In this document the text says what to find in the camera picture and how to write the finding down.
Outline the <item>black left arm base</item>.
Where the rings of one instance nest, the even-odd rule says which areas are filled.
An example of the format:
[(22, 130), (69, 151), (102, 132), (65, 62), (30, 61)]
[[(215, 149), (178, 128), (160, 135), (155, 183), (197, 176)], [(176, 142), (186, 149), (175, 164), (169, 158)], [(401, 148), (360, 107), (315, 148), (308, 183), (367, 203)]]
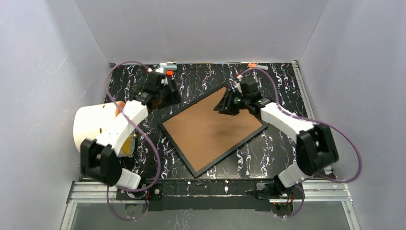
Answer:
[(128, 192), (118, 189), (116, 192), (116, 200), (121, 201), (158, 201), (163, 198), (163, 184), (161, 182), (155, 183), (151, 188), (140, 192)]

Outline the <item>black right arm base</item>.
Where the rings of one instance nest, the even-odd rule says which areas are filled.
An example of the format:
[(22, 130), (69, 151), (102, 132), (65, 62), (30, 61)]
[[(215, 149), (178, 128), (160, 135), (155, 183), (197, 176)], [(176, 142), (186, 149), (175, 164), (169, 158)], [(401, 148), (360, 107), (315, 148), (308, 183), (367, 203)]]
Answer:
[(288, 199), (288, 202), (294, 199), (305, 199), (303, 187), (299, 184), (294, 184), (285, 187), (281, 180), (275, 176), (270, 180), (260, 181), (255, 184), (255, 187), (245, 191), (245, 195), (254, 196), (256, 199)]

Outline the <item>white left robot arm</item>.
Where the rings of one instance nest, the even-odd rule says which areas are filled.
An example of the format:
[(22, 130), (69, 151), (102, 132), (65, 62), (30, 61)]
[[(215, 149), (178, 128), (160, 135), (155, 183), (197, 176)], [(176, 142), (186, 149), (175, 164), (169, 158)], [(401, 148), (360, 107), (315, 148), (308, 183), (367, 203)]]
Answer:
[(180, 103), (181, 97), (174, 71), (158, 68), (149, 69), (147, 81), (136, 90), (125, 104), (119, 108), (118, 115), (95, 137), (85, 137), (80, 145), (80, 170), (84, 176), (91, 177), (108, 186), (116, 186), (129, 191), (141, 191), (141, 176), (123, 168), (120, 158), (122, 147), (132, 133), (137, 130), (146, 140), (149, 138), (138, 127), (154, 109)]

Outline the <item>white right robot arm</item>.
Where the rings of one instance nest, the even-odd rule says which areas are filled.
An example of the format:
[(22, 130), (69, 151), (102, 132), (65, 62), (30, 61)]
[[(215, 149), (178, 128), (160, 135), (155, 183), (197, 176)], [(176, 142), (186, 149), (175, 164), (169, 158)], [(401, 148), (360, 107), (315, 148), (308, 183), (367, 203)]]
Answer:
[(338, 151), (329, 126), (294, 118), (280, 110), (277, 103), (262, 96), (254, 80), (237, 80), (235, 88), (227, 88), (214, 111), (237, 115), (248, 110), (259, 120), (278, 128), (296, 144), (296, 159), (273, 178), (275, 188), (287, 190), (319, 170), (335, 163)]

